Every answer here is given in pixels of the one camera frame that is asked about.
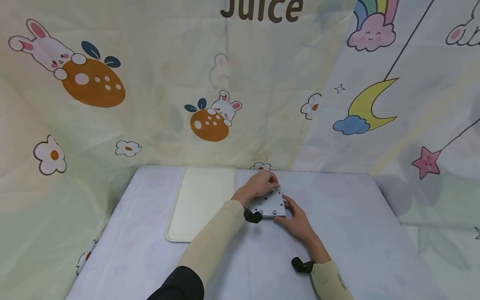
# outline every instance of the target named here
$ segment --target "orange fruit illustration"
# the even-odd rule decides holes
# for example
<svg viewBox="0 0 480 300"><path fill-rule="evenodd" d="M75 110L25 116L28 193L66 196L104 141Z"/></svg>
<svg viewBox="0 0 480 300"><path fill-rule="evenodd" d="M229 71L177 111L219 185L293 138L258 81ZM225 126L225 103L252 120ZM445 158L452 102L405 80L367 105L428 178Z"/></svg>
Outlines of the orange fruit illustration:
<svg viewBox="0 0 480 300"><path fill-rule="evenodd" d="M210 115L206 109L192 115L190 127L199 138L209 142L219 142L228 136L228 126L220 114Z"/></svg>
<svg viewBox="0 0 480 300"><path fill-rule="evenodd" d="M120 78L106 64L87 58L84 64L68 61L63 66L68 78L62 80L65 90L78 101L101 108L110 108L125 99Z"/></svg>

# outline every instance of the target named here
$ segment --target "perforated metal plate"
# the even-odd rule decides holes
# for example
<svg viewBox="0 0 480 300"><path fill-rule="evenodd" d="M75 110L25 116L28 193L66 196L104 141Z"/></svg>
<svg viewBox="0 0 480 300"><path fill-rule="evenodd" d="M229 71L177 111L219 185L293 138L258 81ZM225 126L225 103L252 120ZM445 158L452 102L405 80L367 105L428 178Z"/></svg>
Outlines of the perforated metal plate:
<svg viewBox="0 0 480 300"><path fill-rule="evenodd" d="M256 197L250 202L252 213L260 212L264 217L286 216L282 190L273 189L269 193Z"/></svg>

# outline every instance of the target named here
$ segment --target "hand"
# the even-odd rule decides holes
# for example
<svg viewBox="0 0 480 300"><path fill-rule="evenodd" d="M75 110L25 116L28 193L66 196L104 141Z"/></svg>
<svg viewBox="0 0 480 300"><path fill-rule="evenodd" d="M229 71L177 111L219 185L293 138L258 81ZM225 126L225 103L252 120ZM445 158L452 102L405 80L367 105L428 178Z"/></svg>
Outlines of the hand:
<svg viewBox="0 0 480 300"><path fill-rule="evenodd" d="M279 187L278 179L272 171L260 171L250 177L247 183L235 192L232 199L246 207L251 199L263 196Z"/></svg>
<svg viewBox="0 0 480 300"><path fill-rule="evenodd" d="M283 195L285 208L292 213L292 219L276 216L273 220L288 229L295 237L300 239L307 248L310 258L316 263L323 264L331 261L318 235L313 231L305 212L290 197Z"/></svg>

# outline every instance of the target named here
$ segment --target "black sleeve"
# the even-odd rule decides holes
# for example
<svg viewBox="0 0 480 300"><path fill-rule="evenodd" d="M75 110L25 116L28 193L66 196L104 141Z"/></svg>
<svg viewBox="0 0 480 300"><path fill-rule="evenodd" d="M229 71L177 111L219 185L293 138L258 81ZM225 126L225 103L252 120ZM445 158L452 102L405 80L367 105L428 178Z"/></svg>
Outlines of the black sleeve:
<svg viewBox="0 0 480 300"><path fill-rule="evenodd" d="M203 300L204 284L190 268L179 266L147 300Z"/></svg>

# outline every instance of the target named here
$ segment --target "rainbow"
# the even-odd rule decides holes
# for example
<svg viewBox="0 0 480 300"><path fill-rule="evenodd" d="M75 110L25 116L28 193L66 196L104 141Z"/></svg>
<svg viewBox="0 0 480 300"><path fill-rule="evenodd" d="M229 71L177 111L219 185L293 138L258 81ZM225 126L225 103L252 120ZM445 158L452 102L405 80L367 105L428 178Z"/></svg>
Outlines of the rainbow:
<svg viewBox="0 0 480 300"><path fill-rule="evenodd" d="M396 14L398 0L358 0L353 13L357 16L357 30L361 29L365 19L374 13L385 16L385 24L393 23Z"/></svg>

